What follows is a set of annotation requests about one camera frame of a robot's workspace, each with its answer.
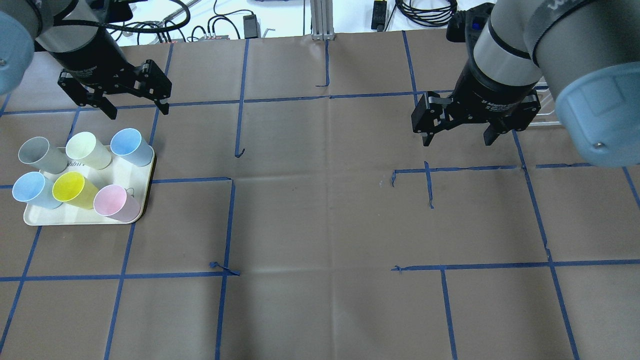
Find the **cup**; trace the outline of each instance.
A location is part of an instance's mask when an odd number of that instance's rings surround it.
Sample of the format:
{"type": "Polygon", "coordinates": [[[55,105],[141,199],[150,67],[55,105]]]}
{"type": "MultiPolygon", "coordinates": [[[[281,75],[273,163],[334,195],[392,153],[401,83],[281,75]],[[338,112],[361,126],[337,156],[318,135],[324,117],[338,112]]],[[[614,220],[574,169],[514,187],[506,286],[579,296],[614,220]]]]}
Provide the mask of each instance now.
{"type": "Polygon", "coordinates": [[[154,158],[151,146],[136,129],[122,129],[111,139],[111,152],[133,165],[143,167],[154,158]]]}
{"type": "Polygon", "coordinates": [[[98,193],[98,188],[79,172],[70,171],[56,180],[52,193],[58,201],[78,208],[92,209],[93,198],[98,193]]]}
{"type": "Polygon", "coordinates": [[[21,163],[46,171],[59,174],[67,168],[67,157],[57,147],[42,136],[27,140],[20,150],[18,159],[21,163]]]}
{"type": "Polygon", "coordinates": [[[41,208],[55,209],[62,205],[62,202],[53,197],[52,189],[53,181],[37,171],[32,171],[16,180],[11,193],[13,198],[20,202],[41,208]]]}
{"type": "Polygon", "coordinates": [[[107,185],[93,200],[96,213],[122,222],[132,222],[140,214],[140,203],[120,185],[107,185]]]}
{"type": "Polygon", "coordinates": [[[88,131],[75,134],[67,142],[65,150],[70,159],[98,170],[106,168],[111,163],[111,153],[88,131]]]}

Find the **power adapter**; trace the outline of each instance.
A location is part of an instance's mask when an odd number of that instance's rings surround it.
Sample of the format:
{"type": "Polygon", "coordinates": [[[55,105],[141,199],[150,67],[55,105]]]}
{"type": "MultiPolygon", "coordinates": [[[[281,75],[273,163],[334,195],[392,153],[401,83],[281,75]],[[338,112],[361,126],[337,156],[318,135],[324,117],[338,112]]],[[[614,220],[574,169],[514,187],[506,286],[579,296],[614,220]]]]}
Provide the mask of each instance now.
{"type": "Polygon", "coordinates": [[[383,31],[387,22],[387,0],[374,0],[371,29],[383,31]]]}
{"type": "Polygon", "coordinates": [[[243,17],[244,22],[244,38],[259,38],[260,24],[258,18],[254,15],[246,15],[243,17]]]}

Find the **white tray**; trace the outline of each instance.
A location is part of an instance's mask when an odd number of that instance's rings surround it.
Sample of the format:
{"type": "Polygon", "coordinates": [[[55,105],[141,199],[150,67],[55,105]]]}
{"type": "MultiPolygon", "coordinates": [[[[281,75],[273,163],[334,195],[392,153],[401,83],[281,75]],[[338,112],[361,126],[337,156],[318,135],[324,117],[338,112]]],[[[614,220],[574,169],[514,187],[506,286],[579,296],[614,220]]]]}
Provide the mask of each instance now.
{"type": "MultiPolygon", "coordinates": [[[[62,153],[65,152],[64,147],[59,148],[62,153]]],[[[140,202],[140,214],[130,222],[121,222],[112,218],[98,215],[95,210],[87,210],[71,206],[63,203],[56,209],[45,209],[39,206],[27,204],[24,210],[24,222],[31,226],[41,225],[93,225],[93,224],[131,224],[137,221],[145,210],[149,184],[153,173],[154,163],[156,162],[156,152],[154,151],[153,160],[147,166],[137,167],[132,163],[112,154],[112,160],[109,166],[102,170],[95,170],[77,161],[69,160],[69,166],[60,174],[50,174],[40,171],[44,176],[52,181],[57,180],[62,174],[70,171],[77,171],[91,181],[98,189],[109,184],[117,184],[127,189],[127,192],[133,195],[140,202]]]]}

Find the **cable bundle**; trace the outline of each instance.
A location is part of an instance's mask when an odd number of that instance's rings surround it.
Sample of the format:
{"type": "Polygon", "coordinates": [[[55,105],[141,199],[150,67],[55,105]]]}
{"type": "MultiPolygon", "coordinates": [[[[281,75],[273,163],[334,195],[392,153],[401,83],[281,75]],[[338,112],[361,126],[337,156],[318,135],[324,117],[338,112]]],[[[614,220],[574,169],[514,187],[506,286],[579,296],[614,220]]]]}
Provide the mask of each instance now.
{"type": "Polygon", "coordinates": [[[456,0],[447,0],[448,6],[435,9],[419,9],[412,6],[413,0],[407,4],[405,0],[396,0],[396,7],[400,12],[412,22],[427,28],[439,28],[446,26],[451,19],[451,15],[458,11],[456,0]]]}

